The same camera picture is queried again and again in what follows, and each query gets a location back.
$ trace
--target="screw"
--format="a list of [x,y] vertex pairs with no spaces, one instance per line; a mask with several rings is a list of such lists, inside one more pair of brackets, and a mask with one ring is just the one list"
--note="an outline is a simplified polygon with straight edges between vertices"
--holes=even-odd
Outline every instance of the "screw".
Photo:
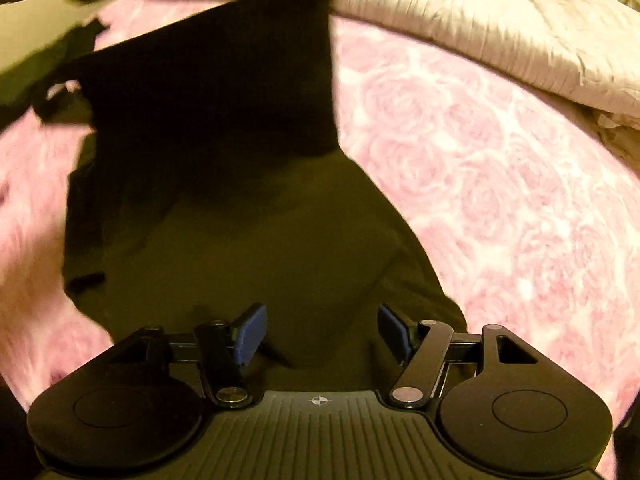
[[418,388],[413,388],[411,386],[396,388],[391,392],[391,396],[403,404],[414,404],[424,397]]
[[238,388],[236,386],[230,386],[228,388],[222,388],[216,393],[216,399],[225,404],[238,404],[244,402],[248,393],[244,388]]

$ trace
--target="bed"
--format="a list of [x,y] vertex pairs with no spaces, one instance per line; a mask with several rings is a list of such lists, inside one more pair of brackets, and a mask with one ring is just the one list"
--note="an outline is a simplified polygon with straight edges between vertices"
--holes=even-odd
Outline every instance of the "bed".
[[[110,29],[96,48],[221,1],[115,0],[100,12]],[[616,56],[605,73],[583,52],[576,82],[571,44],[554,57],[508,20],[474,43],[482,9],[470,20],[452,10],[468,2],[450,0],[425,28],[393,0],[364,1],[337,0],[332,17],[344,151],[417,234],[469,329],[504,324],[596,391],[617,424],[640,388],[640,182],[620,138],[603,139],[615,130],[634,142],[640,64],[614,44],[610,20]],[[569,41],[559,28],[552,37]],[[490,43],[500,38],[532,54],[505,70],[509,47]],[[111,343],[60,275],[66,180],[88,131],[42,125],[29,111],[0,136],[0,373],[25,408]],[[611,449],[598,470],[614,477]]]

